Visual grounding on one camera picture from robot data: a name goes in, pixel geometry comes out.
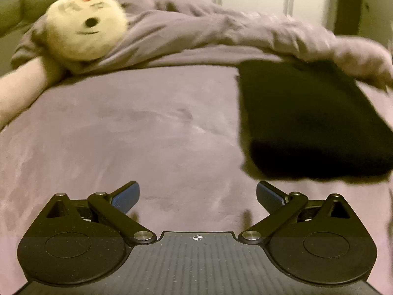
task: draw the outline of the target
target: black nose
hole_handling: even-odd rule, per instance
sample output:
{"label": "black nose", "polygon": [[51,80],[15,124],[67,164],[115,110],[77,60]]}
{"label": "black nose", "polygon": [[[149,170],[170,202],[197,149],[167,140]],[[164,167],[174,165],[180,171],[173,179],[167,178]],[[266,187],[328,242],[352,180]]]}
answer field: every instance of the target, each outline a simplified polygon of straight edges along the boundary
{"label": "black nose", "polygon": [[98,19],[96,17],[90,17],[89,19],[87,19],[84,22],[84,25],[86,25],[86,27],[88,27],[88,28],[92,28],[93,26],[97,25],[98,22],[99,21],[98,21]]}

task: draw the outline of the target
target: bed sheet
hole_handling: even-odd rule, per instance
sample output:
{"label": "bed sheet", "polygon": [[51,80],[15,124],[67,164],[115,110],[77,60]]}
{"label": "bed sheet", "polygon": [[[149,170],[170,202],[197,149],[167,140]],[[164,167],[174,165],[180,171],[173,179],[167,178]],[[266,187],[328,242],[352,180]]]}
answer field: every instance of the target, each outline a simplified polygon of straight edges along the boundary
{"label": "bed sheet", "polygon": [[[391,94],[361,85],[393,125]],[[130,180],[141,198],[128,214],[162,231],[234,231],[268,215],[250,163],[237,70],[180,66],[73,77],[51,88],[0,133],[0,294],[26,281],[16,248],[50,197],[85,199]],[[369,282],[393,294],[392,181],[273,181],[310,199],[342,194],[373,237]]]}

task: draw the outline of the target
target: folded black fabric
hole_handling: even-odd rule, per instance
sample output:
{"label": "folded black fabric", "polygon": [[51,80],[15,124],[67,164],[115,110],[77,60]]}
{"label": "folded black fabric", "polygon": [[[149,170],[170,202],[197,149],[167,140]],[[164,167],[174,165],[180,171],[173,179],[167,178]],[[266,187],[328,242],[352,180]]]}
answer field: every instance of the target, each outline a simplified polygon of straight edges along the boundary
{"label": "folded black fabric", "polygon": [[238,66],[256,166],[273,178],[379,176],[393,169],[393,132],[334,63]]}

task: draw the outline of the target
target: plush toy face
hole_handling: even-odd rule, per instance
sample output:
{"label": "plush toy face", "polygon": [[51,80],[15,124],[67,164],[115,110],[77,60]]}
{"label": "plush toy face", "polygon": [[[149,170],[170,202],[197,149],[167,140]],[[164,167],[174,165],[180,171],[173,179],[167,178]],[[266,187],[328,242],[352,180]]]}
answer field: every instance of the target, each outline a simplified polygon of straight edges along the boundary
{"label": "plush toy face", "polygon": [[58,0],[47,10],[48,47],[69,60],[99,59],[126,32],[126,14],[116,0]]}

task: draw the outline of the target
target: blanket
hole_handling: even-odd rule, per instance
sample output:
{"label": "blanket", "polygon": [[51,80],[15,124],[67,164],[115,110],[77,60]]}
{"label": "blanket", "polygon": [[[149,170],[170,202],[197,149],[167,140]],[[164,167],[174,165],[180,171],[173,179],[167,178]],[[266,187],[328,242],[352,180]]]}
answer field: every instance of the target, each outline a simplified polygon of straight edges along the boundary
{"label": "blanket", "polygon": [[393,80],[388,50],[365,38],[335,36],[322,26],[284,15],[245,14],[200,0],[145,1],[141,8],[130,8],[131,0],[119,0],[127,12],[128,32],[105,57],[92,62],[50,54],[43,15],[23,36],[13,69],[45,54],[72,74],[190,64],[236,66],[268,57],[276,62],[331,60],[345,73],[380,88]]}

